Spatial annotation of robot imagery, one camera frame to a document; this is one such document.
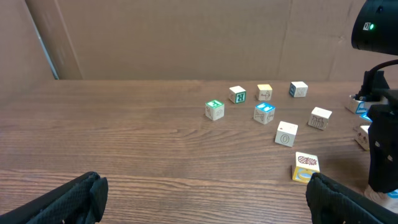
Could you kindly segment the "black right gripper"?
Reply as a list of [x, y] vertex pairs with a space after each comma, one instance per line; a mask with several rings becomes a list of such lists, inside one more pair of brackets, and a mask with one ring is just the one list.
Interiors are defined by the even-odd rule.
[[389, 88], [383, 71], [366, 71], [356, 95], [361, 97], [372, 102], [366, 113], [372, 120], [368, 184], [375, 192], [389, 193], [397, 190], [397, 90]]

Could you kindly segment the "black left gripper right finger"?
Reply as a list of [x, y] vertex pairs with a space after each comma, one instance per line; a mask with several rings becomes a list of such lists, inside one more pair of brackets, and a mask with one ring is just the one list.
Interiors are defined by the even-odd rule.
[[396, 213], [318, 172], [305, 195], [313, 224], [397, 224]]

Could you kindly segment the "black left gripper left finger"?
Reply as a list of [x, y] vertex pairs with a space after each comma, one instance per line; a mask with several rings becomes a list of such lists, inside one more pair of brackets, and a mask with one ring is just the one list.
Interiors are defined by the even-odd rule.
[[1, 215], [1, 223], [98, 223], [106, 208], [108, 190], [107, 178], [87, 172]]

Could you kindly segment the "blue P letter block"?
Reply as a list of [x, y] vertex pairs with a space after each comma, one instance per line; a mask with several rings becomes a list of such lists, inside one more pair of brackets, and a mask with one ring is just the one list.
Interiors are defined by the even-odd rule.
[[367, 116], [367, 113], [361, 114], [360, 118], [367, 123], [372, 123], [372, 119]]

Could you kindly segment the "wooden block green side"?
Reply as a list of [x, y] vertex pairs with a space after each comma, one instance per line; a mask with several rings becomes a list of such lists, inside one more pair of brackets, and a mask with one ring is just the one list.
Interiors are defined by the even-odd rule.
[[357, 135], [355, 141], [365, 150], [369, 151], [369, 135], [368, 135], [369, 125], [360, 126], [357, 129]]

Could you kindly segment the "yellow side pineapple block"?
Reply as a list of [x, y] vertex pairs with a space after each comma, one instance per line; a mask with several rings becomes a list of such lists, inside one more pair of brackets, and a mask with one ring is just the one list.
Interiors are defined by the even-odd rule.
[[295, 153], [295, 164], [292, 165], [292, 180], [309, 183], [312, 174], [320, 171], [318, 157], [303, 152]]

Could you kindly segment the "blue H letter block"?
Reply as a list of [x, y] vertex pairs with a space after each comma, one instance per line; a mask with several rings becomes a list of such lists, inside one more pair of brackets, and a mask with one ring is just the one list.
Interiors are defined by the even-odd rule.
[[393, 213], [398, 213], [398, 194], [397, 190], [389, 193], [375, 192], [371, 186], [367, 186], [364, 191], [364, 196], [380, 206], [390, 210]]

